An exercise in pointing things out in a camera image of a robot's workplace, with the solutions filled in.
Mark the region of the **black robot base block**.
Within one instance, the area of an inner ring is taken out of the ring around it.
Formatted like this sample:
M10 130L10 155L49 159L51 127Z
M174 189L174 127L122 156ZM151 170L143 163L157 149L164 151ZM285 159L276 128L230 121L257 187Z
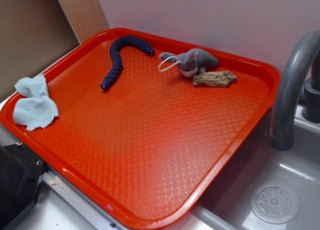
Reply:
M38 201L45 161L20 143L0 148L0 228L9 229Z

